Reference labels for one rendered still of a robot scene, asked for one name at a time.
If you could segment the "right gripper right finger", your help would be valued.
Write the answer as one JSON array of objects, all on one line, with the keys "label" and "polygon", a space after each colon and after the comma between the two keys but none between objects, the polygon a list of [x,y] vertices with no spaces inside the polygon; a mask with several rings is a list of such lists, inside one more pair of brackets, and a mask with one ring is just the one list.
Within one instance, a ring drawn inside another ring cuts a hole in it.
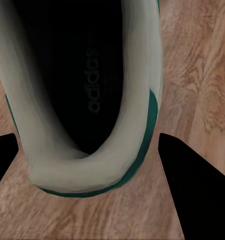
[{"label": "right gripper right finger", "polygon": [[158,153],[185,240],[225,240],[225,176],[177,137]]}]

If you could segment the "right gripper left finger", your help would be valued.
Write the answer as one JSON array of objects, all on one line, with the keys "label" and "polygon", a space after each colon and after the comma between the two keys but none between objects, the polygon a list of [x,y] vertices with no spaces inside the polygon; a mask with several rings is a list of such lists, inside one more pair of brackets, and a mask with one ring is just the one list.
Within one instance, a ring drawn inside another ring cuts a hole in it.
[{"label": "right gripper left finger", "polygon": [[0,182],[19,152],[19,145],[14,133],[0,136]]}]

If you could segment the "gym shoe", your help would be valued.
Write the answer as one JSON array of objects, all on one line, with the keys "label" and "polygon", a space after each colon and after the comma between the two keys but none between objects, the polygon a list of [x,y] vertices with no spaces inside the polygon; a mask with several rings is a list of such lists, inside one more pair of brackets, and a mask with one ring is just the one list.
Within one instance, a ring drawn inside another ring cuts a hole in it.
[{"label": "gym shoe", "polygon": [[28,180],[76,199],[128,184],[163,95],[159,0],[0,0],[0,80]]}]

